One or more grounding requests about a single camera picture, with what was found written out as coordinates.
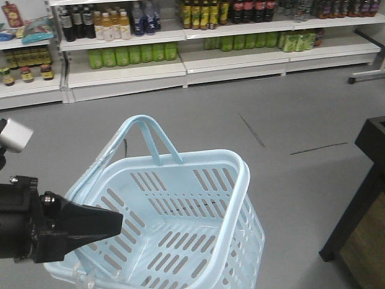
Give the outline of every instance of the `product label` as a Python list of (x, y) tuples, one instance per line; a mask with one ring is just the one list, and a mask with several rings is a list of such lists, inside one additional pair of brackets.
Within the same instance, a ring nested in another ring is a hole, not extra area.
[(235, 2), (233, 6), (235, 11), (242, 11), (243, 7), (244, 7), (243, 2)]
[(62, 16), (61, 17), (61, 26), (63, 28), (71, 28), (72, 27), (71, 16)]
[(266, 8), (267, 9), (274, 9), (275, 6), (276, 6), (276, 2), (275, 1), (267, 1), (266, 2)]
[(131, 39), (131, 28), (130, 25), (121, 25), (120, 34), (122, 35), (123, 40)]
[(29, 72), (29, 73), (23, 73), (23, 74), (22, 74), (22, 79), (23, 79), (24, 81), (28, 81), (28, 80), (34, 79), (34, 76), (32, 75), (31, 72)]
[(255, 2), (255, 9), (256, 10), (264, 10), (265, 8), (266, 8), (266, 2), (265, 1)]
[(45, 78), (53, 78), (54, 77), (54, 73), (53, 71), (49, 71), (49, 72), (42, 72), (42, 77), (45, 79)]

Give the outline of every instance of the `green bottle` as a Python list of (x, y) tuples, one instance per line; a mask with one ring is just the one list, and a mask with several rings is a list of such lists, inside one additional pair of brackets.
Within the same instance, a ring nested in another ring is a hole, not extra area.
[(234, 50), (242, 50), (245, 48), (245, 39), (244, 34), (234, 36)]
[(152, 45), (152, 54), (155, 61), (164, 60), (164, 43), (154, 43)]
[(222, 51), (233, 50), (233, 36), (222, 36), (221, 37), (221, 50)]
[(118, 66), (126, 66), (129, 64), (128, 50), (127, 47), (115, 48), (116, 63)]
[(105, 67), (114, 67), (116, 66), (116, 57), (114, 48), (103, 48), (102, 49), (102, 58)]
[(140, 46), (139, 45), (129, 46), (128, 52), (129, 52), (131, 64), (138, 64), (138, 63), (142, 62), (141, 57), (140, 57)]
[(140, 46), (140, 54), (142, 56), (142, 62), (151, 62), (153, 61), (152, 57), (152, 45), (143, 44)]
[(246, 35), (246, 40), (245, 40), (245, 48), (246, 49), (251, 49), (255, 47), (255, 43), (257, 41), (257, 34), (247, 34)]
[(267, 32), (266, 36), (266, 47), (276, 47), (278, 41), (278, 32)]
[(165, 58), (166, 60), (175, 60), (177, 56), (177, 44), (176, 42), (167, 42), (165, 45)]
[(92, 69), (103, 67), (103, 58), (101, 49), (89, 49), (88, 57), (90, 59), (90, 66)]

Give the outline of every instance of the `white shelf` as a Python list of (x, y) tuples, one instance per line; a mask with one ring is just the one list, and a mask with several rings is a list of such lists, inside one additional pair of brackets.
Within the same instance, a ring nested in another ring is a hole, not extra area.
[(47, 45), (47, 44), (49, 44), (49, 39), (30, 43), (30, 44), (23, 44), (21, 38), (14, 38), (14, 39), (9, 40), (9, 41), (1, 41), (0, 42), (0, 50), (38, 46), (38, 45)]
[(129, 45), (142, 45), (148, 43), (160, 43), (160, 42), (173, 42), (185, 40), (186, 37), (183, 33), (183, 29), (180, 24), (174, 19), (166, 19), (162, 21), (162, 30), (157, 31), (155, 35), (143, 35), (141, 37), (132, 35), (130, 40), (117, 39), (110, 42), (98, 39), (76, 39), (74, 42), (67, 42), (63, 39), (60, 43), (62, 51), (78, 51), (85, 49), (95, 48), (108, 48), (118, 46), (129, 46)]
[(309, 19), (308, 21), (305, 21), (305, 22), (294, 23), (293, 30), (376, 24), (376, 23), (385, 23), (385, 16), (382, 14), (376, 14), (376, 16), (374, 17), (344, 17), (344, 18), (334, 18), (334, 19), (314, 18), (314, 19)]
[(187, 74), (237, 69), (286, 63), (287, 53), (278, 48), (254, 48), (223, 52), (219, 49), (208, 51), (181, 52)]
[(73, 55), (68, 75), (68, 87), (86, 87), (120, 82), (143, 81), (186, 75), (186, 69), (178, 57), (171, 61), (152, 61), (128, 66), (91, 69), (86, 53)]

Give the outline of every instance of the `gray floor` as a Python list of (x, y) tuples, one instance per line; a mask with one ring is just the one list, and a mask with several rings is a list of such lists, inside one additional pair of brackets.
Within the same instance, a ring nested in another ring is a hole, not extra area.
[[(1, 117), (35, 133), (21, 154), (8, 155), (0, 181), (36, 176), (40, 192), (64, 194), (122, 121), (148, 114), (179, 151), (230, 149), (250, 166), (249, 195), (266, 233), (258, 288), (356, 288), (338, 263), (322, 262), (318, 251), (371, 166), (354, 140), (365, 119), (385, 114), (385, 79), (347, 84), (349, 74), (364, 69), (5, 111)], [(131, 155), (147, 155), (138, 130), (128, 139)], [(41, 265), (1, 260), (0, 288), (73, 286), (52, 279)]]

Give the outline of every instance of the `plastic bottle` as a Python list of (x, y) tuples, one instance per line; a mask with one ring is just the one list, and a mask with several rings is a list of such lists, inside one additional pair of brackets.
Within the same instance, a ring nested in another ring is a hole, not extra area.
[(372, 0), (371, 7), (369, 8), (368, 17), (374, 17), (377, 14), (381, 0)]
[(92, 17), (92, 13), (90, 11), (90, 8), (88, 6), (84, 7), (83, 11), (83, 21), (85, 25), (85, 36), (87, 38), (95, 38), (95, 27), (94, 27), (94, 21)]
[(103, 26), (103, 38), (106, 41), (114, 40), (114, 28), (112, 26), (111, 19), (108, 12), (102, 14), (102, 26)]
[(358, 16), (359, 17), (366, 17), (369, 13), (370, 7), (371, 7), (370, 0), (362, 0), (361, 9), (360, 9), (360, 13)]
[(72, 8), (72, 18), (73, 18), (73, 29), (75, 30), (76, 38), (84, 38), (84, 26), (82, 15), (79, 12), (79, 8), (77, 6)]
[(263, 17), (263, 21), (271, 22), (273, 20), (275, 6), (276, 6), (276, 2), (275, 1), (267, 0), (267, 2), (266, 2), (266, 10), (265, 10), (265, 17)]
[(130, 21), (125, 11), (120, 12), (120, 35), (123, 40), (131, 39)]
[(222, 0), (221, 1), (221, 9), (220, 9), (220, 21), (219, 23), (221, 25), (227, 24), (227, 15), (229, 14), (229, 1), (228, 0)]
[(200, 13), (200, 29), (207, 30), (209, 28), (210, 6), (208, 0), (203, 0)]
[(61, 11), (61, 26), (63, 27), (64, 37), (68, 42), (73, 42), (76, 39), (75, 30), (72, 26), (71, 16), (66, 9)]
[(263, 22), (263, 15), (265, 14), (266, 0), (257, 0), (255, 2), (254, 22)]
[(154, 7), (154, 13), (155, 13), (155, 30), (160, 30), (162, 28), (161, 8), (159, 6), (158, 0), (153, 0), (153, 7)]
[(242, 22), (249, 23), (251, 21), (254, 2), (252, 0), (245, 0), (243, 3)]
[(155, 12), (152, 7), (152, 2), (146, 2), (146, 9), (144, 9), (144, 14), (146, 15), (146, 33), (147, 35), (155, 34)]
[(339, 18), (344, 18), (348, 15), (349, 12), (350, 0), (341, 0), (341, 5), (339, 7)]
[(120, 34), (120, 16), (116, 10), (111, 11), (111, 22), (113, 28), (114, 39), (121, 39), (122, 35)]
[(209, 28), (210, 29), (217, 29), (217, 27), (218, 27), (218, 14), (219, 14), (218, 1), (212, 0), (211, 6), (210, 6), (210, 20), (209, 20)]
[(233, 17), (232, 17), (233, 23), (239, 24), (242, 22), (243, 7), (244, 7), (243, 0), (234, 0)]
[(132, 18), (134, 20), (134, 34), (136, 36), (144, 35), (144, 16), (139, 2), (135, 1), (132, 9)]
[(194, 0), (191, 7), (191, 28), (194, 30), (199, 29), (200, 27), (200, 4), (199, 0)]

